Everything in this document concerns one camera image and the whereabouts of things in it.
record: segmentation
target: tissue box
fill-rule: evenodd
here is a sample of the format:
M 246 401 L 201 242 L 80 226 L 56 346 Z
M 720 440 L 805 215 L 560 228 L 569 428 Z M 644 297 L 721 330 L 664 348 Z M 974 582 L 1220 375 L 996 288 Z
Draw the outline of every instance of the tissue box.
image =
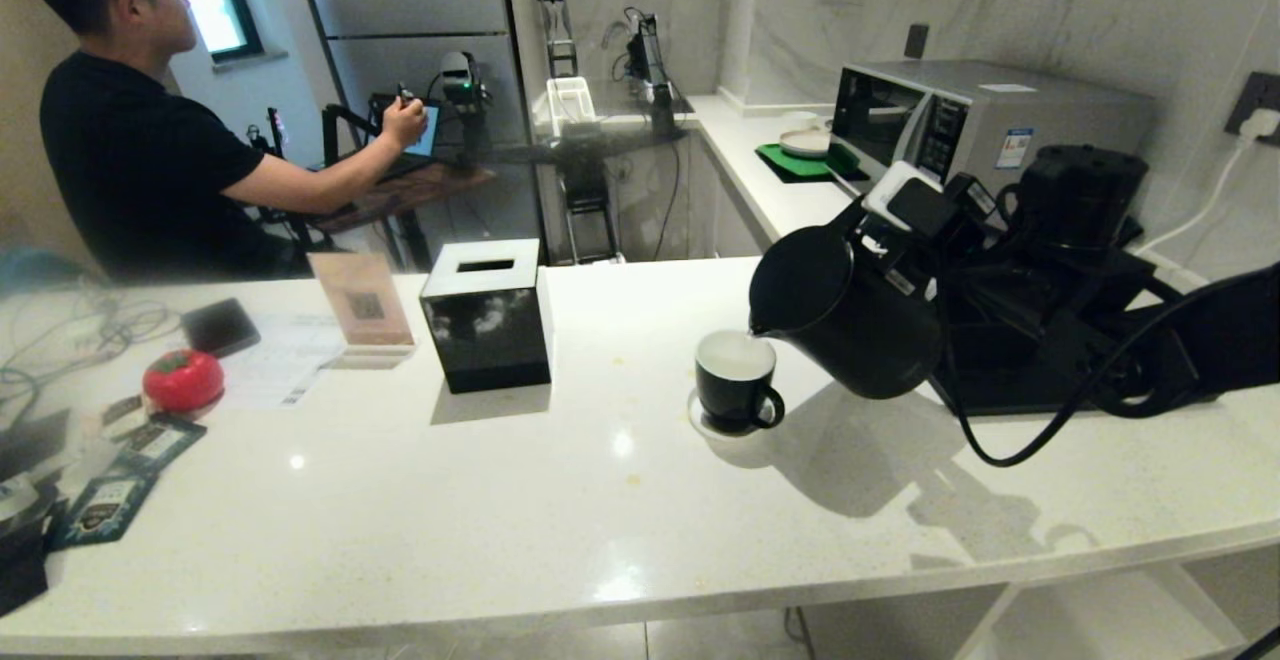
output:
M 444 246 L 419 299 L 449 391 L 545 385 L 550 313 L 539 240 Z

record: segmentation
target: qr code sign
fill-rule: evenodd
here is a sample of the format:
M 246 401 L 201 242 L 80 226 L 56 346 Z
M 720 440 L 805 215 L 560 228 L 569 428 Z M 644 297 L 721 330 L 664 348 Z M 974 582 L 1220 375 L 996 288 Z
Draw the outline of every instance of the qr code sign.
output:
M 351 303 L 351 313 L 357 321 L 381 321 L 387 318 L 383 312 L 383 303 L 378 299 L 376 292 L 348 292 L 347 301 Z

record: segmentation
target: floor tile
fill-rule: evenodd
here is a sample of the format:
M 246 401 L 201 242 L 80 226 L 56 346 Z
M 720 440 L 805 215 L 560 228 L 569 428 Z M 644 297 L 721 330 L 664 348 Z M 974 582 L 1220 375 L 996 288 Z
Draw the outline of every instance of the floor tile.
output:
M 645 660 L 644 624 L 463 641 L 449 660 Z
M 649 623 L 649 660 L 808 660 L 782 622 L 782 610 L 762 610 Z

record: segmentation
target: black mug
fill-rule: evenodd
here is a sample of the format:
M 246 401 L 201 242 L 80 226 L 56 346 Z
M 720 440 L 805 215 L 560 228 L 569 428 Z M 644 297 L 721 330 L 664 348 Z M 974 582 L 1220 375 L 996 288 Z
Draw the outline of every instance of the black mug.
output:
M 772 428 L 782 422 L 786 404 L 773 381 L 777 354 L 768 342 L 746 333 L 710 333 L 698 344 L 698 400 L 707 423 L 726 435 L 754 428 Z M 773 405 L 773 418 L 764 420 L 764 400 Z

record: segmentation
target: white cable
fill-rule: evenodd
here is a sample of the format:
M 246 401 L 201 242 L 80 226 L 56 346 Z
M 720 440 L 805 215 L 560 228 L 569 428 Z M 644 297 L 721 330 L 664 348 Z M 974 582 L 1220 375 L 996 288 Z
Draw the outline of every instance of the white cable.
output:
M 1202 219 L 1206 217 L 1206 215 L 1212 212 L 1213 206 L 1217 203 L 1219 196 L 1222 193 L 1222 187 L 1226 185 L 1226 178 L 1229 178 L 1231 174 L 1231 168 L 1235 168 L 1235 161 L 1240 159 L 1240 155 L 1244 153 L 1244 148 L 1248 148 L 1249 145 L 1251 142 L 1244 141 L 1243 137 L 1242 139 L 1236 141 L 1235 151 L 1234 153 L 1231 153 L 1231 157 L 1226 160 L 1226 164 L 1222 165 L 1222 173 L 1219 174 L 1217 177 L 1217 184 L 1213 185 L 1213 193 L 1210 196 L 1208 203 L 1204 203 L 1201 212 L 1197 212 L 1194 217 L 1189 219 L 1189 221 L 1187 223 L 1180 224 L 1180 226 L 1174 228 L 1174 230 L 1166 232 L 1165 235 L 1157 237 L 1157 239 L 1147 242 L 1146 246 L 1138 247 L 1138 249 L 1133 251 L 1133 255 L 1140 257 L 1143 253 L 1146 253 L 1146 251 L 1152 249 L 1152 247 L 1160 246 L 1161 242 L 1171 240 L 1174 239 L 1174 237 L 1179 237 L 1181 233 L 1190 230 L 1190 228 L 1196 226 L 1197 223 L 1201 223 Z

